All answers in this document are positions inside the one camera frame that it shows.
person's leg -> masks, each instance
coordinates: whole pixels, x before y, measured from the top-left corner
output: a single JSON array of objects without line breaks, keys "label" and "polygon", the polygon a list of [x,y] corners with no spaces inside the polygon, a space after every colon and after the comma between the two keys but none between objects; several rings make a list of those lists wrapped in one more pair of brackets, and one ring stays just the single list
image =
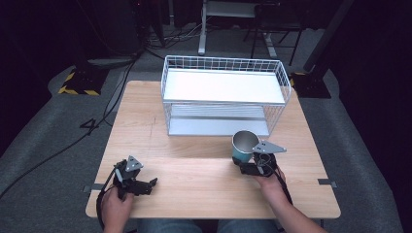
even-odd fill
[{"label": "person's leg", "polygon": [[276,221],[272,219],[222,219],[218,233],[277,233]]},{"label": "person's leg", "polygon": [[142,218],[137,220],[138,233],[201,233],[190,219]]}]

person's arm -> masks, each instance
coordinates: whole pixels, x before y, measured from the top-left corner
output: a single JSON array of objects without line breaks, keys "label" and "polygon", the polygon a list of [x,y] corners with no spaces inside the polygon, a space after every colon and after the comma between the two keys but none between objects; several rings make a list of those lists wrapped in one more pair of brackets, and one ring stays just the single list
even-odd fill
[{"label": "person's arm", "polygon": [[118,197],[118,189],[114,186],[103,196],[102,219],[105,233],[121,233],[129,219],[132,204],[132,193],[127,193],[124,201]]},{"label": "person's arm", "polygon": [[[281,171],[280,173],[283,180],[285,180],[284,174]],[[260,184],[263,196],[269,202],[273,213],[276,218],[278,218],[286,232],[326,232],[321,226],[304,215],[288,201],[288,198],[286,197],[282,186],[275,175],[272,175],[269,178],[254,178]]]}]

white shelf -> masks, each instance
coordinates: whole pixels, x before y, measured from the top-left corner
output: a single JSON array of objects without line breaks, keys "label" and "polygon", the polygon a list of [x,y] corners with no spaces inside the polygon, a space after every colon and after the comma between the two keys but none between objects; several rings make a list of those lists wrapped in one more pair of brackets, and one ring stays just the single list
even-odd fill
[{"label": "white shelf", "polygon": [[169,69],[163,101],[285,104],[273,73]]},{"label": "white shelf", "polygon": [[269,136],[260,106],[173,105],[169,135],[231,136],[250,130]]}]

gray carpet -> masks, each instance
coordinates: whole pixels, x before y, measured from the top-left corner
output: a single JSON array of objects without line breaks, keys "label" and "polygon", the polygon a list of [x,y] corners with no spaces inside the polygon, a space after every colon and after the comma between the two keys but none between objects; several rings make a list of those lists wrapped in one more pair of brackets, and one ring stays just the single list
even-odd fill
[{"label": "gray carpet", "polygon": [[[245,30],[215,30],[208,34],[206,56],[250,55],[252,37],[242,42]],[[304,62],[323,31],[307,30],[287,73],[303,71]],[[197,55],[198,37],[170,49],[153,50],[160,56]],[[288,64],[291,50],[277,50]],[[255,58],[268,58],[264,47]],[[159,81],[163,61],[145,52],[133,66],[128,80]],[[0,191],[34,165],[76,142],[87,129],[80,125],[91,118],[99,121],[106,107],[113,106],[115,88],[124,68],[111,70],[100,96],[57,94],[71,71],[68,67],[50,81],[52,99],[18,134],[0,159]],[[304,114],[325,164],[337,183],[334,189],[342,215],[325,221],[329,232],[402,232],[391,190],[377,169],[355,126],[338,98],[339,87],[331,72],[325,76],[331,99],[300,99]],[[116,110],[107,118],[113,122]],[[21,179],[0,200],[0,232],[101,232],[97,219],[85,213],[84,185],[94,182],[110,136],[105,122],[90,136]],[[135,227],[131,220],[126,229]]]}]

wire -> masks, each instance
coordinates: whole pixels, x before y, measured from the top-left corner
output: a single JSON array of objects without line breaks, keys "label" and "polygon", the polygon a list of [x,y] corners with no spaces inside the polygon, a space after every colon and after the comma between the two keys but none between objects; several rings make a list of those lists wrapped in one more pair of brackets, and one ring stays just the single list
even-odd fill
[{"label": "wire", "polygon": [[[130,64],[129,66],[126,67],[126,69],[125,69],[124,72],[123,72],[123,78],[122,78],[122,80],[118,83],[118,85],[116,85],[115,91],[113,91],[112,96],[110,97],[110,100],[112,100],[112,98],[113,98],[113,96],[115,95],[116,91],[118,90],[119,86],[123,83],[123,86],[121,87],[121,91],[119,92],[118,98],[116,99],[116,102],[115,102],[114,106],[116,106],[116,105],[118,104],[118,102],[119,102],[119,100],[120,100],[120,97],[121,97],[121,94],[122,94],[122,92],[123,92],[123,90],[124,90],[124,84],[126,83],[127,76],[128,76],[128,72],[127,72],[127,75],[126,75],[126,71],[127,71],[127,70],[130,71],[130,69],[131,69],[131,67],[133,66],[133,64],[134,64],[134,63],[132,63],[132,64]],[[106,118],[105,118],[105,115],[106,115],[106,113],[107,113],[106,111],[107,111],[107,108],[109,107],[109,104],[110,104],[110,101],[107,102],[107,105],[106,105],[106,107],[105,107],[105,109],[104,109],[103,118],[104,118],[104,121],[105,121],[108,125],[110,125],[111,127],[113,127],[113,124],[112,124],[112,123],[109,123],[109,122],[106,120]]]},{"label": "wire", "polygon": [[[269,157],[269,160],[266,161],[266,160],[262,159],[261,156],[263,154],[267,155]],[[259,159],[260,159],[260,161],[258,162],[257,166],[260,166],[260,167],[261,166],[266,166],[266,167],[269,168],[269,170],[272,172],[272,174],[275,174],[276,178],[278,179],[279,183],[281,184],[281,187],[282,187],[286,197],[288,198],[288,201],[293,205],[291,194],[288,191],[288,186],[287,186],[285,180],[283,180],[283,178],[281,176],[281,172],[279,171],[278,165],[276,164],[275,168],[272,168],[272,166],[270,166],[269,162],[272,160],[272,157],[267,153],[261,153],[259,155]]]},{"label": "wire", "polygon": [[[262,155],[266,155],[266,156],[268,157],[268,160],[263,159],[263,158],[261,157]],[[263,167],[263,166],[265,166],[265,167],[269,168],[270,172],[275,173],[275,169],[273,169],[272,166],[270,166],[270,162],[272,161],[272,157],[271,157],[269,154],[267,154],[267,153],[260,153],[260,154],[258,155],[258,159],[259,159],[259,161],[257,162],[257,166],[258,166],[258,167]]]},{"label": "wire", "polygon": [[154,53],[154,52],[152,52],[152,51],[150,51],[150,50],[148,50],[148,49],[145,49],[148,53],[150,53],[152,56],[155,56],[155,57],[157,57],[157,58],[159,58],[159,59],[162,59],[162,60],[164,60],[165,58],[164,57],[162,57],[162,56],[160,56],[160,55],[158,55],[158,54],[156,54],[156,53]]},{"label": "wire", "polygon": [[103,218],[102,218],[102,202],[103,202],[103,197],[104,194],[106,194],[107,191],[109,191],[111,188],[113,187],[109,187],[106,191],[104,190],[107,186],[107,184],[109,183],[110,179],[112,178],[113,174],[115,174],[115,170],[117,168],[115,167],[112,172],[110,173],[109,177],[107,178],[106,182],[103,184],[102,189],[99,192],[99,195],[97,196],[97,200],[96,200],[96,212],[97,212],[97,218],[99,219],[99,223],[101,228],[104,230],[104,222],[103,222]]},{"label": "wire", "polygon": [[162,49],[170,49],[173,46],[175,46],[176,44],[178,44],[179,42],[185,42],[188,40],[191,40],[194,37],[198,37],[200,36],[200,33],[198,34],[194,34],[191,35],[193,32],[198,31],[199,29],[201,29],[202,23],[196,25],[195,27],[193,27],[192,29],[187,30],[186,32],[183,32],[182,29],[180,29],[180,32],[176,35],[174,35],[176,30],[173,30],[167,37],[164,37],[165,39],[165,46],[160,46],[160,45],[154,45],[153,42],[159,42],[158,38],[155,39],[151,39],[149,38],[146,41],[146,48],[150,48],[152,50],[162,50]]},{"label": "wire", "polygon": [[[126,73],[126,77],[128,76],[128,74],[130,73],[131,67],[136,63],[138,57],[140,55],[136,56],[134,61],[131,63],[131,65],[129,65],[127,67],[127,73]],[[126,82],[123,82],[123,85],[121,87],[121,91],[124,90]],[[107,116],[113,111],[113,109],[116,107],[116,105],[118,104],[120,100],[120,95],[118,96],[115,104],[112,106],[112,108],[110,109],[110,111],[103,116],[102,119],[100,119],[99,122],[97,122],[96,125],[94,125],[92,128],[90,128],[88,130],[88,132],[86,132],[82,137],[80,137],[78,140],[76,140],[75,142],[73,142],[72,144],[70,144],[69,146],[67,146],[66,148],[56,152],[55,154],[53,154],[52,156],[44,159],[43,161],[39,162],[38,164],[36,164],[35,166],[33,166],[32,168],[30,168],[29,170],[27,170],[26,172],[24,172],[23,174],[21,174],[20,176],[18,176],[11,184],[9,184],[0,194],[0,200],[3,198],[3,196],[18,182],[20,181],[22,178],[24,178],[25,176],[27,176],[29,173],[31,173],[32,171],[34,171],[35,169],[37,169],[38,167],[40,167],[41,165],[45,164],[46,162],[50,161],[51,159],[57,157],[58,155],[62,154],[63,152],[69,150],[70,148],[72,148],[73,146],[75,146],[76,144],[78,144],[81,140],[83,140],[87,135],[89,135],[94,129],[96,129],[106,118]]]},{"label": "wire", "polygon": [[91,65],[93,65],[93,67],[95,67],[96,69],[112,70],[112,69],[116,69],[119,67],[129,65],[130,63],[133,62],[133,59],[134,58],[131,57],[130,59],[124,60],[124,61],[113,62],[113,63],[108,63],[108,64],[91,63]]}]

